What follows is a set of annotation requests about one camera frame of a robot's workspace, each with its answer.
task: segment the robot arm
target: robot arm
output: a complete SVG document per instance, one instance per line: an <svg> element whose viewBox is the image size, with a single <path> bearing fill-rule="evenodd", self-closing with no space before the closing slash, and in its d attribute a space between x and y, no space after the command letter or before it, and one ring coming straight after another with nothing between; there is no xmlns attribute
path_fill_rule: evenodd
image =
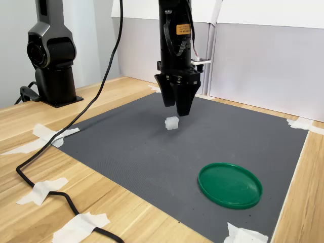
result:
<svg viewBox="0 0 324 243"><path fill-rule="evenodd" d="M155 79L165 106L176 104L178 115L184 116L189 114L201 86L200 73L206 60L200 61L197 56L193 62L197 70L191 63L191 36L194 48L191 0L159 0L158 3L161 61L157 62L157 69L161 73Z"/></svg>
<svg viewBox="0 0 324 243"><path fill-rule="evenodd" d="M28 32L27 54L35 68L39 100L54 107L83 100L75 93L76 48L64 25L62 0L36 0L36 10L38 22Z"/></svg>
<svg viewBox="0 0 324 243"><path fill-rule="evenodd" d="M180 116L188 115L200 87L203 63L191 62L194 28L191 0L158 0L160 22L160 86L165 106L177 105ZM36 0L37 24L28 33L28 56L36 69L35 78L41 100L61 107L82 100L76 96L71 66L76 57L72 33L64 25L62 0ZM21 89L29 96L28 87Z"/></svg>

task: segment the wooden table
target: wooden table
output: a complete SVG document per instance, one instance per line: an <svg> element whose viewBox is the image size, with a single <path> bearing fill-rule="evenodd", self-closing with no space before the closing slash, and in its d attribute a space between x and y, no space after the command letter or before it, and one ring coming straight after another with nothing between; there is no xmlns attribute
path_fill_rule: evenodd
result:
<svg viewBox="0 0 324 243"><path fill-rule="evenodd" d="M78 122L152 94L154 91L148 85L153 84L128 77L108 81L99 99ZM78 89L77 94L85 100L59 109L41 102L26 102L0 109L0 154L35 140L32 131L38 123L55 131L65 127L83 110L98 89L99 84ZM231 101L214 101L297 119L292 115ZM320 122L314 125L324 128ZM0 242L51 242L53 233L74 217L62 197L48 196L41 206L33 203L16 204L31 188L18 176L15 168L35 152L0 156ZM81 213L106 213L111 223L104 229L120 236L125 242L209 242L181 222L53 146L27 166L24 173L33 182L67 178L68 184L60 191L70 195ZM98 241L111 240L95 232L85 239L85 242ZM308 133L273 242L324 242L322 135Z"/></svg>

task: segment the green plastic lid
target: green plastic lid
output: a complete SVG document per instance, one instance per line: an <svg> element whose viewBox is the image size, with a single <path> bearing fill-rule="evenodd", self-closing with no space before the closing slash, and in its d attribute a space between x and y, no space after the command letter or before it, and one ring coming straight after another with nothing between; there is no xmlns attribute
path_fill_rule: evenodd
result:
<svg viewBox="0 0 324 243"><path fill-rule="evenodd" d="M250 171L233 164L205 166L198 176L202 192L213 202L230 209L248 209L261 199L263 189Z"/></svg>

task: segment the black cable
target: black cable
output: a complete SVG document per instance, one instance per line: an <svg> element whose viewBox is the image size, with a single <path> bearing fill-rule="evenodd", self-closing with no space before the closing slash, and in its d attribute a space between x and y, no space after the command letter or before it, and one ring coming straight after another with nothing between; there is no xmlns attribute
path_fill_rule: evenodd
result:
<svg viewBox="0 0 324 243"><path fill-rule="evenodd" d="M176 55L177 57L180 57L182 55L184 49L187 48L187 41L182 41L181 46L179 48L179 52L176 53L174 50L172 41L171 41L170 33L169 33L169 27L170 27L170 23L171 23L171 18L170 18L171 14L166 13L166 15L167 15L167 20L163 26L163 29L164 29L164 35L166 36L167 46L168 46L168 49L169 49L169 52L171 53L171 55Z"/></svg>
<svg viewBox="0 0 324 243"><path fill-rule="evenodd" d="M117 51L117 48L118 48L118 45L119 45L119 42L120 42L120 38L122 36L122 30L123 30L123 18L124 18L124 11L123 11L123 0L119 0L119 4L120 4L120 26L119 26L119 33L118 33L118 38L117 38L117 42L116 42L116 45L111 53L111 57L110 57L110 61L109 61L109 65L108 65L108 68L107 68L107 71L106 71L106 74L103 78L103 81L101 83L101 86L100 86L100 89L97 93L97 95L93 98L93 100L86 106L86 108L79 114L76 116L76 118L73 119L73 121L70 122L69 125L67 125L65 128L63 128L61 131L59 131L57 134L55 134L48 142L47 144L44 145L43 148L41 148L36 154L34 154L31 158L29 158L28 160L26 160L24 163L22 163L21 165L19 165L17 168L16 168L16 171L17 173L21 176L22 179L24 179L25 182L27 182L31 187L34 187L34 183L29 180L27 178L27 176L25 176L25 174L21 171L21 169L29 164L30 162L32 162L34 159L36 159L41 153L44 152L44 150L46 150L46 148L54 141L54 139L56 137L58 137L59 135L61 135L62 133L64 133L67 129L69 129L88 109L89 107L98 99L99 95L101 94L101 91L103 89L103 86L105 85L105 82L106 82L106 79L107 79L107 76L109 74L109 71L110 71L110 68L111 68L111 65L112 65L112 61L113 61L113 57ZM59 191L50 191L49 192L49 195L57 195L57 196L63 196L66 198L67 202L69 203L72 211L74 212L75 215L78 215L79 212L78 210L76 209L75 205L73 204L71 198L69 197L68 194L66 194L65 192L59 192ZM108 232L104 229L100 229L100 228L95 228L94 229L95 232L98 232L100 234L103 234L113 240L115 240L116 242L118 243L124 243L124 241L119 238L117 235L114 235L113 233L111 232Z"/></svg>
<svg viewBox="0 0 324 243"><path fill-rule="evenodd" d="M192 13L191 13L190 5L188 2L189 0L184 0L184 1L186 2L186 11L187 11L187 15L189 18L191 31L192 31L192 47L193 47L193 50L194 50L196 56L198 56L196 48L194 47L195 33L194 33L194 26L193 26L193 20L192 20Z"/></svg>
<svg viewBox="0 0 324 243"><path fill-rule="evenodd" d="M31 88L33 85L37 86L37 83L35 81L31 82L28 87ZM15 105L19 104L19 102L22 100L21 96L19 97L19 99L16 101Z"/></svg>

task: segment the black mat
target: black mat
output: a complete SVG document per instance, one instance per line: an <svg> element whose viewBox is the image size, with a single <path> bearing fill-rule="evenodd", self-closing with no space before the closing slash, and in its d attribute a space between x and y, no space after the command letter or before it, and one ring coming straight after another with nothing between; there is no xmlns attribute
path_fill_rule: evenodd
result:
<svg viewBox="0 0 324 243"><path fill-rule="evenodd" d="M161 94L136 100L74 127L60 148L214 242L227 222L271 238L307 131L286 119L195 98L179 129ZM200 191L197 176L210 163L233 163L254 173L264 194L247 210L223 208Z"/></svg>

